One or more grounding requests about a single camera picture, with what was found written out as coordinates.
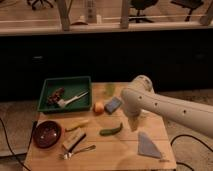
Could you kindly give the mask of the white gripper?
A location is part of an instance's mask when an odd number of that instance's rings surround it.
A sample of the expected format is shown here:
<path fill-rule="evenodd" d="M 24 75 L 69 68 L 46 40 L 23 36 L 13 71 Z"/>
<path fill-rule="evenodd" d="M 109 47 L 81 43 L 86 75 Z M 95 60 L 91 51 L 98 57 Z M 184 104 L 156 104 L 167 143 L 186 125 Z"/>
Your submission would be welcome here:
<path fill-rule="evenodd" d="M 128 123 L 132 132 L 136 131 L 139 126 L 139 115 L 141 113 L 140 109 L 124 109 L 125 116 L 128 118 Z"/>

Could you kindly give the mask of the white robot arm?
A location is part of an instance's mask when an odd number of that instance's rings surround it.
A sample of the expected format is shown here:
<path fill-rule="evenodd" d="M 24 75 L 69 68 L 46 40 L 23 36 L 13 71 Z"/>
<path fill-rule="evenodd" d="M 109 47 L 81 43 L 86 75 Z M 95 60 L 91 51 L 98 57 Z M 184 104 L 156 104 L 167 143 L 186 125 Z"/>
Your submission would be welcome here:
<path fill-rule="evenodd" d="M 138 128 L 138 117 L 146 110 L 213 138 L 213 106 L 156 94 L 145 75 L 137 76 L 123 88 L 121 98 L 132 131 Z"/>

